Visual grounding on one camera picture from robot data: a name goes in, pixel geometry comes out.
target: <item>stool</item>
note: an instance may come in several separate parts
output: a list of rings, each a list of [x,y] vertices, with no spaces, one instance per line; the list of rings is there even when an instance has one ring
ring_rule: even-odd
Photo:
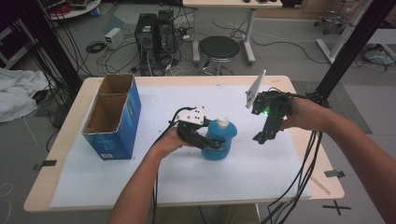
[[[319,17],[317,21],[315,21],[314,25],[319,26],[320,21],[328,24],[328,28],[323,31],[324,35],[327,35],[332,27],[335,25],[339,28],[345,28],[347,26],[347,17],[345,17],[341,11],[346,2],[357,2],[358,0],[341,0],[335,11],[327,11],[323,16]]]
[[[208,59],[205,65],[209,65],[210,62],[215,63],[215,66],[204,66],[200,74],[204,72],[211,76],[218,76],[222,75],[221,68],[224,68],[234,75],[230,68],[221,65],[238,57],[239,45],[233,39],[220,35],[209,36],[200,41],[198,50],[204,58]],[[206,69],[213,67],[215,68],[213,74],[206,71]]]

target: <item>black stool seat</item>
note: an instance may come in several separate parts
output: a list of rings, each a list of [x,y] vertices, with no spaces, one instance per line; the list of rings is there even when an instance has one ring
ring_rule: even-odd
[[[199,50],[206,58],[229,60],[238,56],[239,45],[230,37],[213,35],[199,43]]]

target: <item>black tape mark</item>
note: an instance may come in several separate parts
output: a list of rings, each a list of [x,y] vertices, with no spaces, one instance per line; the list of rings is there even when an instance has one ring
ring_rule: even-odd
[[[33,167],[33,170],[40,171],[43,166],[55,166],[55,164],[56,164],[56,161],[43,161],[43,162],[41,162],[41,165],[35,164],[35,166]]]
[[[336,170],[326,171],[326,172],[324,172],[324,174],[325,174],[327,177],[337,176],[338,178],[341,178],[341,177],[346,176],[346,175],[344,174],[344,172],[342,172],[342,171],[336,171]]]
[[[352,210],[352,208],[347,207],[347,206],[338,206],[337,201],[336,200],[333,200],[333,201],[334,201],[334,206],[332,206],[332,205],[322,205],[322,207],[323,208],[335,208],[335,209],[337,209],[338,216],[341,216],[341,211],[340,211],[341,209]]]

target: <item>person's left hand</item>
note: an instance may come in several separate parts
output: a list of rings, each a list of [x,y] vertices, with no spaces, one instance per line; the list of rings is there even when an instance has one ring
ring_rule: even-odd
[[[163,136],[150,150],[155,150],[163,158],[169,155],[176,149],[188,146],[187,143],[183,142],[177,134],[177,127],[173,127],[166,135]]]

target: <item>white cloth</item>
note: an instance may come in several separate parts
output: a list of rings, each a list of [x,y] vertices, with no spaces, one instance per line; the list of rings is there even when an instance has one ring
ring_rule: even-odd
[[[32,96],[48,85],[41,71],[10,71],[0,68],[0,122],[21,118],[37,109]]]

